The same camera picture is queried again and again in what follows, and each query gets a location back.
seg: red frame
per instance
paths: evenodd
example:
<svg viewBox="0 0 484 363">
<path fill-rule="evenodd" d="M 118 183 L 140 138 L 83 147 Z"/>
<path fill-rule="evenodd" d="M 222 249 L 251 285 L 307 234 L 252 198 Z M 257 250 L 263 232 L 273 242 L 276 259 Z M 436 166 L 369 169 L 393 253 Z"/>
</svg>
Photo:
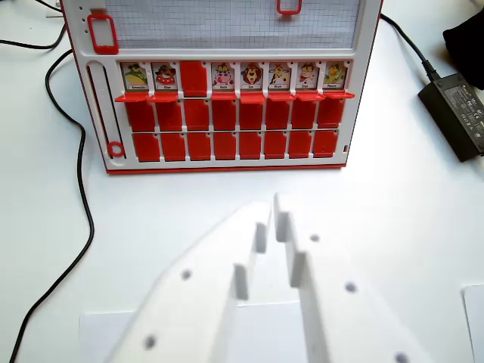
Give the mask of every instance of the red frame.
<svg viewBox="0 0 484 363">
<path fill-rule="evenodd" d="M 291 166 L 234 166 L 220 168 L 177 168 L 177 169 L 130 169 L 130 170 L 108 170 L 108 174 L 152 174 L 155 172 L 243 172 L 258 170 L 288 170 L 288 169 L 339 169 L 346 164 L 322 164 L 322 165 L 291 165 Z"/>
<path fill-rule="evenodd" d="M 282 10 L 281 9 L 281 0 L 277 0 L 278 2 L 278 13 L 282 15 L 296 15 L 301 12 L 301 7 L 303 6 L 303 0 L 299 0 L 299 3 L 297 5 L 297 9 L 293 10 Z"/>
<path fill-rule="evenodd" d="M 92 21 L 93 20 L 109 20 L 111 25 L 111 32 L 113 35 L 113 45 L 98 45 L 96 42 L 96 35 L 94 34 L 94 30 L 92 29 Z M 104 13 L 94 13 L 88 15 L 88 26 L 89 32 L 91 32 L 91 41 L 92 46 L 94 47 L 94 51 L 98 54 L 118 54 L 119 53 L 119 44 L 118 38 L 116 35 L 116 28 L 114 27 L 113 18 Z"/>
</svg>

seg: white table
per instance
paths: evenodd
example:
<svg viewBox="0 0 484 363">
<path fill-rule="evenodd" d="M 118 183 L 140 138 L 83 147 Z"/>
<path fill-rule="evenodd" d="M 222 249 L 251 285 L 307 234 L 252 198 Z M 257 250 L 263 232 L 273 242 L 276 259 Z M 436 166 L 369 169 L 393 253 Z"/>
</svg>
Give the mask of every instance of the white table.
<svg viewBox="0 0 484 363">
<path fill-rule="evenodd" d="M 470 1 L 386 0 L 383 10 L 441 76 L 455 71 L 442 31 L 476 13 Z M 4 39 L 47 44 L 61 24 L 32 1 L 0 2 Z M 88 235 L 76 185 L 79 132 L 43 84 L 68 47 L 67 38 L 51 52 L 0 45 L 0 361 L 10 356 L 27 309 Z M 424 80 L 417 58 L 382 22 L 345 169 L 108 176 L 76 67 L 66 62 L 52 88 L 88 130 L 84 171 L 96 235 L 34 315 L 18 361 L 75 361 L 80 314 L 136 309 L 154 278 L 223 216 L 249 200 L 291 192 L 307 198 L 308 217 L 328 236 L 352 246 L 363 272 L 437 362 L 471 363 L 460 289 L 484 283 L 484 182 L 456 160 L 417 98 Z M 250 302 L 295 299 L 284 247 L 272 240 L 257 261 Z"/>
</svg>

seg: screw hole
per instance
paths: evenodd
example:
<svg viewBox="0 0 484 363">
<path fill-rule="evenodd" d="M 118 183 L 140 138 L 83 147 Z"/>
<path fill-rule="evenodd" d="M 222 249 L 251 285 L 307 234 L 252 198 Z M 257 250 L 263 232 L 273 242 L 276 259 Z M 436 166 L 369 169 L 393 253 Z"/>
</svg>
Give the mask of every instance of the screw hole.
<svg viewBox="0 0 484 363">
<path fill-rule="evenodd" d="M 345 289 L 350 293 L 355 293 L 356 292 L 356 285 L 352 282 L 348 282 L 345 285 Z"/>
<path fill-rule="evenodd" d="M 410 361 L 408 360 L 407 358 L 407 355 L 403 354 L 403 353 L 398 353 L 396 356 L 395 356 L 395 361 L 398 362 L 398 363 L 409 363 Z"/>
<path fill-rule="evenodd" d="M 157 338 L 154 335 L 148 335 L 144 340 L 146 350 L 152 349 L 157 344 Z"/>
<path fill-rule="evenodd" d="M 188 280 L 189 278 L 191 278 L 191 271 L 190 270 L 184 270 L 182 273 L 181 273 L 181 278 L 183 280 Z"/>
</svg>

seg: black power brick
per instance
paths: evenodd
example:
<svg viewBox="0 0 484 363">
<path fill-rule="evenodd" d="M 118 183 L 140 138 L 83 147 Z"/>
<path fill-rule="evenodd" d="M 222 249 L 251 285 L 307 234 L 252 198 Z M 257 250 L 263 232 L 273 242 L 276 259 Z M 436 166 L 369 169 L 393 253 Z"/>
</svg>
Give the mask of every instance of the black power brick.
<svg viewBox="0 0 484 363">
<path fill-rule="evenodd" d="M 484 106 L 460 73 L 433 80 L 418 97 L 460 161 L 484 154 Z"/>
</svg>

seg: cartoon character face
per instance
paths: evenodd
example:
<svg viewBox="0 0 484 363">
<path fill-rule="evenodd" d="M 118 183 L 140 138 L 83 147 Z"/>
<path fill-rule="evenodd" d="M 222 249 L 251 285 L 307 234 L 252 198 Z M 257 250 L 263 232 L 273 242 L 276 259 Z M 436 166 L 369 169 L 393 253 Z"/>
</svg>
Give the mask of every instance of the cartoon character face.
<svg viewBox="0 0 484 363">
<path fill-rule="evenodd" d="M 216 69 L 215 81 L 217 83 L 221 83 L 223 85 L 227 85 L 232 80 L 232 75 L 230 72 L 230 68 L 227 67 L 227 64 L 222 63 Z"/>
<path fill-rule="evenodd" d="M 253 85 L 257 83 L 262 77 L 262 71 L 256 66 L 255 63 L 249 64 L 249 66 L 242 72 L 245 83 Z"/>
<path fill-rule="evenodd" d="M 275 66 L 274 74 L 276 77 L 281 77 L 284 74 L 284 69 L 280 64 Z"/>
<path fill-rule="evenodd" d="M 340 71 L 340 65 L 339 64 L 333 64 L 330 67 L 330 76 L 337 75 L 339 71 Z"/>
<path fill-rule="evenodd" d="M 168 67 L 164 64 L 155 73 L 157 76 L 162 76 L 163 78 L 173 78 L 175 76 L 175 72 L 175 68 Z"/>
<path fill-rule="evenodd" d="M 135 63 L 131 66 L 128 66 L 129 70 L 132 70 L 133 72 L 139 72 L 139 64 Z"/>
<path fill-rule="evenodd" d="M 309 78 L 314 70 L 314 66 L 310 63 L 305 63 L 301 67 L 301 77 Z"/>
</svg>

